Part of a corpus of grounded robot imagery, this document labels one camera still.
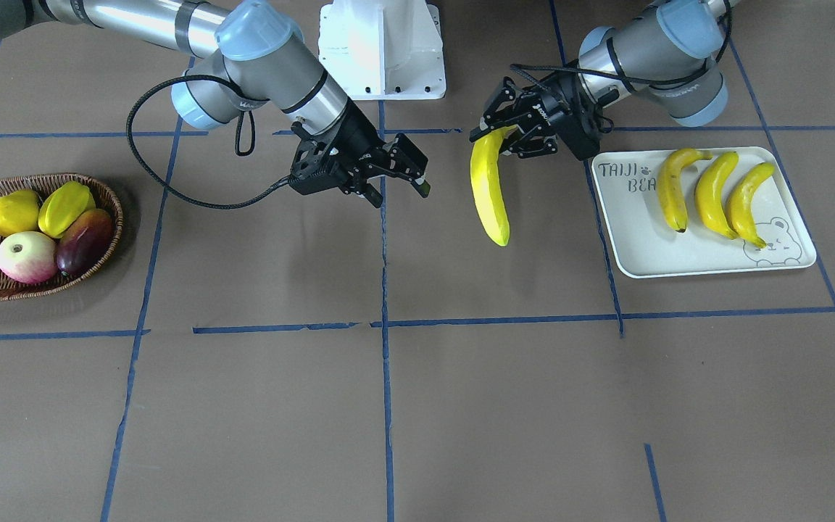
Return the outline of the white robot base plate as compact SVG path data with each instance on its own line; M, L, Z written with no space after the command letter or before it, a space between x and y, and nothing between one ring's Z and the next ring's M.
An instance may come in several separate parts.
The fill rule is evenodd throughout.
M318 56L353 100L435 100L447 92L440 12L427 1L334 1Z

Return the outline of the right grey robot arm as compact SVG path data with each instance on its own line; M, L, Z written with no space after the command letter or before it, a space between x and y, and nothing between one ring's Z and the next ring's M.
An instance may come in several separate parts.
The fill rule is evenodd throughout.
M397 178L428 197L427 157L403 133L387 142L306 46L297 23L267 1L223 9L206 1L0 1L0 40L49 21L128 34L196 57L181 76L151 87L125 123L130 151L137 112L170 89L184 123L203 131L236 121L255 125L253 112L274 104L299 138L288 175L265 194L291 187L301 195L338 189L381 207L371 181Z

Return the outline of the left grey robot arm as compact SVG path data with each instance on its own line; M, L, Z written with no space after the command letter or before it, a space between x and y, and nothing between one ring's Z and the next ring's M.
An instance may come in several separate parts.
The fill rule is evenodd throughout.
M537 157L564 144L584 161L599 154L601 138L612 131L605 110L629 96L659 104L686 128L712 122L728 103L719 61L734 6L732 1L654 1L620 29L593 29L572 62L512 64L527 85L504 78L470 141L504 131L497 146L501 154Z

